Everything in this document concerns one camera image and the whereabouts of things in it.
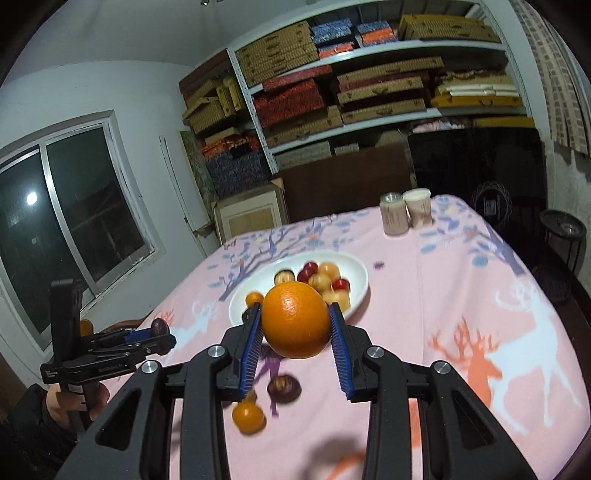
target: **orange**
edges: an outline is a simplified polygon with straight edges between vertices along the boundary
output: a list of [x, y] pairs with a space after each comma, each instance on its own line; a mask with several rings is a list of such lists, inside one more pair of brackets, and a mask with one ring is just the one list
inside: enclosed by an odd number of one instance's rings
[[262, 293], [259, 293], [257, 291], [252, 291], [250, 292], [247, 296], [246, 296], [246, 306], [248, 308], [252, 307], [255, 303], [261, 303], [265, 297], [262, 295]]
[[306, 283], [289, 282], [269, 290], [262, 303], [262, 331], [269, 346], [286, 358], [309, 358], [322, 351], [332, 328], [328, 307]]

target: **small orange fruit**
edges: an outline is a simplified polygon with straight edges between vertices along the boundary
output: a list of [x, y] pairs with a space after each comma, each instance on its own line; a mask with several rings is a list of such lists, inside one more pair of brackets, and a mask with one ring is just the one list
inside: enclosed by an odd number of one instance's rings
[[88, 335], [92, 335], [95, 332], [95, 328], [92, 325], [90, 320], [81, 320], [80, 321], [80, 336], [85, 337]]
[[262, 293], [257, 292], [257, 291], [252, 291], [250, 292], [247, 296], [246, 296], [246, 306], [248, 308], [254, 306], [255, 303], [261, 303], [265, 297], [262, 295]]
[[244, 435], [252, 435], [260, 432], [267, 425], [265, 414], [255, 403], [256, 396], [246, 396], [234, 410], [232, 410], [232, 420]]

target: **black sleeve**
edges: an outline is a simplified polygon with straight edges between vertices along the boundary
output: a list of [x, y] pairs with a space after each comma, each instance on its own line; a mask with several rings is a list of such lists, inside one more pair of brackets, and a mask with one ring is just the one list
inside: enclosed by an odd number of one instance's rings
[[7, 428], [34, 466], [55, 475], [74, 448], [76, 437], [53, 421], [46, 395], [39, 385], [30, 387], [9, 415]]

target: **metal screw head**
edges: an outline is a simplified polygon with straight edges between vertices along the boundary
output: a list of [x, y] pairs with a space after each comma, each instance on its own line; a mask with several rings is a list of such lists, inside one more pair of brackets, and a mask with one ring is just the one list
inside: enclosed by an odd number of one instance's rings
[[145, 374], [153, 374], [158, 369], [158, 362], [156, 360], [146, 360], [141, 368]]
[[368, 348], [368, 355], [371, 358], [382, 358], [384, 356], [384, 349], [380, 346], [371, 346]]
[[224, 353], [226, 353], [226, 349], [222, 345], [213, 345], [207, 349], [207, 354], [214, 358], [222, 356]]
[[452, 366], [447, 362], [435, 362], [435, 366], [433, 366], [433, 368], [438, 374], [442, 375], [448, 374], [452, 371]]

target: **red cherry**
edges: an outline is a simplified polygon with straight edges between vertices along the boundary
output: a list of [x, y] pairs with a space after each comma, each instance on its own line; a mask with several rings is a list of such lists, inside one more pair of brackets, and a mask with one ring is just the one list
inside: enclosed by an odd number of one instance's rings
[[315, 274], [316, 272], [318, 272], [318, 263], [308, 262], [306, 265], [304, 265], [304, 268], [302, 270], [310, 270], [312, 274]]
[[302, 283], [308, 283], [310, 277], [314, 275], [312, 270], [301, 270], [300, 273], [297, 274], [297, 281], [301, 281]]
[[346, 278], [337, 278], [333, 282], [333, 290], [334, 291], [337, 291], [337, 290], [351, 291], [351, 284], [349, 283], [349, 280], [347, 280]]

